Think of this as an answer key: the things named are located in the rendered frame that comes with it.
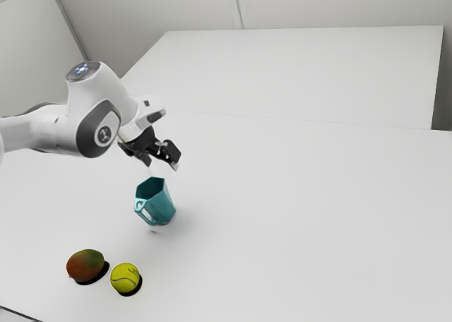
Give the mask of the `red green mango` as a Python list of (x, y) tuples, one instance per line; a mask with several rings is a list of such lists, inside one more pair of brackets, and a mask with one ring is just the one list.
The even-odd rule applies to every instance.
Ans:
[(76, 282), (88, 282), (95, 278), (103, 269), (105, 258), (94, 249), (84, 249), (75, 252), (66, 262), (66, 271)]

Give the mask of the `yellow tennis ball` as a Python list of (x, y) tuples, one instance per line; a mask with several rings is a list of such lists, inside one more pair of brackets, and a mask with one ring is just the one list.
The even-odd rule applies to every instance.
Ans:
[(141, 275), (132, 263), (120, 263), (113, 267), (110, 273), (110, 284), (120, 294), (134, 291), (139, 284)]

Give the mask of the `teal faceted mug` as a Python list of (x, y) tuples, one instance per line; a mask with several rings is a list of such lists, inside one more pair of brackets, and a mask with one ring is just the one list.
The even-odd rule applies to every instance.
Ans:
[(150, 226), (172, 220), (176, 209), (163, 178), (149, 177), (136, 187), (134, 212)]

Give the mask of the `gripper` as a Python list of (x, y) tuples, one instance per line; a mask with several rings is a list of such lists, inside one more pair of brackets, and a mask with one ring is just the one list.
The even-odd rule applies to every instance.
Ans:
[(165, 159), (165, 162), (174, 171), (178, 170), (179, 160), (182, 156), (181, 151), (171, 140), (159, 141), (152, 126), (146, 128), (138, 138), (127, 143), (118, 141), (117, 144), (129, 157), (135, 157), (143, 162), (146, 167), (150, 166), (152, 159), (149, 155), (152, 155)]

